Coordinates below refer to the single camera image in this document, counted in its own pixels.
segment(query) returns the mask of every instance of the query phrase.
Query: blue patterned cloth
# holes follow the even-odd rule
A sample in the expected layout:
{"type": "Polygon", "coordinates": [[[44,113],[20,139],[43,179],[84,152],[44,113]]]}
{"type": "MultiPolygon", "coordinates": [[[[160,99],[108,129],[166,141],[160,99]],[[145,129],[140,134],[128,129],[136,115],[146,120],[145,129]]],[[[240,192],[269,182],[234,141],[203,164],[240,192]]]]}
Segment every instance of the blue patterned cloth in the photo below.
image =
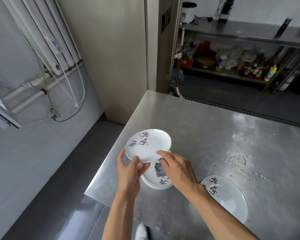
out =
{"type": "MultiPolygon", "coordinates": [[[[173,73],[172,73],[172,76],[171,76],[172,83],[174,83],[174,81],[176,80],[176,74],[177,74],[177,69],[173,68],[173,73]]],[[[183,82],[184,79],[185,79],[185,76],[183,74],[183,71],[180,69],[179,70],[179,82],[183,82]]]]}

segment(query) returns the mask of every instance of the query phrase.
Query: electrical socket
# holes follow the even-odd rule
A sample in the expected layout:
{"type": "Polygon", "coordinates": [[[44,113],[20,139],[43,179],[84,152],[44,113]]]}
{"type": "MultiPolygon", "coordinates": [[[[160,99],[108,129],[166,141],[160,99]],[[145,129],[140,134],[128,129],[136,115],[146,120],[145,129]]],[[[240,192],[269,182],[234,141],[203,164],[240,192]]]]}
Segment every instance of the electrical socket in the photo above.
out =
{"type": "Polygon", "coordinates": [[[57,118],[60,118],[60,117],[61,117],[60,113],[59,113],[55,108],[51,108],[51,109],[50,109],[50,112],[51,112],[52,114],[54,114],[57,118]]]}

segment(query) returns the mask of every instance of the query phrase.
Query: person's left hand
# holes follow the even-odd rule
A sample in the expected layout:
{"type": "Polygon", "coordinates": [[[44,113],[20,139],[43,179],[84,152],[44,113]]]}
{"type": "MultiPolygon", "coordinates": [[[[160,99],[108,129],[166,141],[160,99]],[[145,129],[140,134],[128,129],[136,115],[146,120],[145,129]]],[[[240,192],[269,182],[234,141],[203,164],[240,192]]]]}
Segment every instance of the person's left hand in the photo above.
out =
{"type": "Polygon", "coordinates": [[[134,156],[127,165],[123,161],[125,149],[118,156],[118,193],[123,193],[135,199],[140,191],[140,177],[149,168],[150,163],[140,163],[138,156],[134,156]]]}

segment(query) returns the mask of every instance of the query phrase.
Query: stainless steel shelf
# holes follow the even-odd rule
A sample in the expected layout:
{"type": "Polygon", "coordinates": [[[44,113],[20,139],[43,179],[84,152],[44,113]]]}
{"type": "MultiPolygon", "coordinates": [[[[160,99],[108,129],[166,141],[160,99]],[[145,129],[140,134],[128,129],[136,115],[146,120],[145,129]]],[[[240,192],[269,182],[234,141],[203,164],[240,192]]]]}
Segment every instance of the stainless steel shelf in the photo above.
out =
{"type": "Polygon", "coordinates": [[[197,34],[261,41],[300,48],[300,28],[298,27],[287,27],[282,36],[275,39],[274,37],[280,28],[279,25],[237,22],[230,20],[228,20],[225,24],[218,23],[218,20],[213,20],[208,23],[205,18],[195,18],[195,20],[199,22],[198,25],[182,24],[179,27],[197,34]]]}
{"type": "Polygon", "coordinates": [[[188,69],[188,70],[197,71],[197,72],[204,72],[204,73],[209,73],[209,74],[213,74],[213,75],[225,76],[225,77],[249,81],[249,82],[253,82],[253,83],[268,84],[268,82],[264,81],[264,80],[256,80],[256,79],[251,79],[251,78],[247,78],[247,77],[241,77],[241,76],[239,76],[239,72],[235,69],[225,69],[223,72],[217,72],[214,67],[210,68],[210,69],[185,67],[182,69],[188,69]]]}

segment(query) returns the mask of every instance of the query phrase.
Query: lower shelf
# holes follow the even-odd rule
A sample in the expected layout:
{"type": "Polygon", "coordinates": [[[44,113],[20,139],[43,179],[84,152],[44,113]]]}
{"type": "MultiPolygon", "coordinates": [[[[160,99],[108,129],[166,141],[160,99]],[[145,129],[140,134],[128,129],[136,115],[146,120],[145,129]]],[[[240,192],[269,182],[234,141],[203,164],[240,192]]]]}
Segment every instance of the lower shelf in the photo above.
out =
{"type": "Polygon", "coordinates": [[[268,84],[268,82],[264,81],[264,80],[257,80],[257,79],[252,79],[252,78],[248,78],[248,77],[241,77],[241,76],[239,76],[239,72],[236,69],[225,69],[223,72],[217,72],[215,67],[208,68],[208,69],[184,67],[182,69],[188,69],[188,70],[192,70],[192,71],[198,71],[198,72],[204,72],[204,73],[209,73],[209,74],[214,74],[214,75],[219,75],[219,76],[225,76],[225,77],[249,81],[249,82],[253,82],[253,83],[268,84]]]}

